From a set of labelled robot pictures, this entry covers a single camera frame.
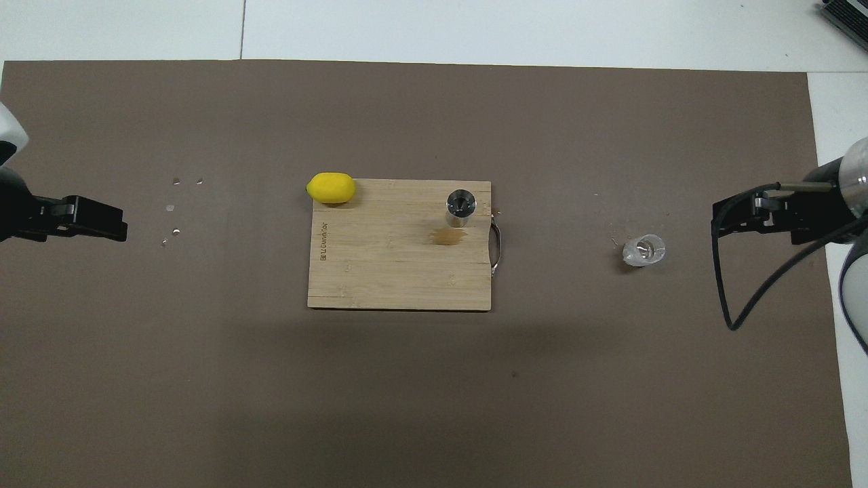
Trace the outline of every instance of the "yellow lemon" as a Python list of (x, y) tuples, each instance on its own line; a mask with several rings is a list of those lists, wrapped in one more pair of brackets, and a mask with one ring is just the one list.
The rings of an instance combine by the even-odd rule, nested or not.
[(356, 194), (356, 182), (346, 173), (317, 173), (307, 183), (307, 194), (319, 203), (344, 203)]

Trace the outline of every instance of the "cutting board handle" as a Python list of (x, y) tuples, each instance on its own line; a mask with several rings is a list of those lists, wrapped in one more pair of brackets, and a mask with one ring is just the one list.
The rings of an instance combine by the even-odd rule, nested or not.
[(494, 262), (491, 263), (491, 276), (494, 276), (494, 272), (497, 271), (497, 265), (500, 264), (500, 255), (501, 255), (501, 240), (500, 240), (500, 227), (497, 226), (497, 222), (494, 220), (494, 215), (491, 216), (491, 230), (494, 231), (494, 239), (497, 247), (497, 257), (494, 259)]

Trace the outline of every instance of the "black cable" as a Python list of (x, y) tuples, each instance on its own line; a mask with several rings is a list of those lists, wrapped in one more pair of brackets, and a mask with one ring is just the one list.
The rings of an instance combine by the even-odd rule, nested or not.
[(759, 288), (757, 288), (757, 291), (753, 293), (751, 299), (747, 301), (747, 304), (745, 305), (744, 309), (741, 310), (741, 313), (739, 313), (739, 316), (735, 319), (735, 322), (733, 322), (729, 314), (727, 295), (724, 292), (723, 288), (723, 276), (720, 272), (720, 250), (718, 248), (718, 239), (720, 238), (720, 226), (722, 225), (724, 218), (726, 218), (727, 213), (729, 213), (729, 211), (732, 210), (733, 207), (735, 207), (745, 199), (751, 198), (752, 196), (760, 194), (764, 191), (777, 189), (780, 189), (780, 183), (763, 185), (757, 188), (747, 190), (744, 193), (735, 195), (733, 198), (727, 201), (727, 203), (725, 203), (723, 207), (720, 208), (720, 212), (717, 214), (716, 217), (714, 217), (714, 220), (712, 220), (711, 222), (711, 249), (712, 258), (714, 261), (714, 278), (717, 280), (717, 294), (720, 298), (720, 308), (723, 310), (723, 320), (727, 323), (727, 327), (729, 327), (729, 330), (734, 331), (738, 330), (738, 328), (741, 327), (741, 324), (744, 323), (747, 315), (751, 312), (751, 310), (753, 310), (753, 307), (756, 306), (757, 302), (760, 301), (760, 298), (762, 298), (766, 291), (768, 291), (768, 289), (772, 287), (772, 285), (774, 285), (774, 283), (781, 276), (783, 276), (784, 273), (789, 271), (795, 265), (799, 264), (799, 262), (806, 258), (808, 255), (817, 251), (817, 249), (820, 249), (821, 247), (834, 241), (842, 235), (849, 234), (850, 232), (859, 227), (864, 227), (865, 225), (868, 225), (868, 214), (864, 214), (855, 221), (852, 221), (849, 224), (846, 224), (838, 229), (831, 231), (829, 234), (826, 234), (822, 238), (817, 239), (801, 251), (797, 252), (792, 258), (787, 260), (784, 264), (780, 265), (780, 267), (775, 270), (775, 272), (772, 273), (771, 276), (769, 276), (768, 278), (766, 278), (765, 281), (763, 281), (762, 285), (760, 285)]

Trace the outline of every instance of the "wooden cutting board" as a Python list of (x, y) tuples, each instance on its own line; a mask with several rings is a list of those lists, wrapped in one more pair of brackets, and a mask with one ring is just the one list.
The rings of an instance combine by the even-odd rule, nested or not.
[[(446, 224), (446, 197), (477, 210)], [(313, 203), (307, 305), (314, 308), (490, 310), (490, 181), (356, 180), (347, 203)]]

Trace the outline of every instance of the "crumpled plastic cup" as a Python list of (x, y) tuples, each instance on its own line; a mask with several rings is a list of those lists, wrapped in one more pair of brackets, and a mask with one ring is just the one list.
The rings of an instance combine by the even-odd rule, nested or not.
[(654, 234), (645, 234), (627, 241), (623, 255), (624, 262), (630, 266), (644, 267), (663, 259), (666, 255), (666, 244)]

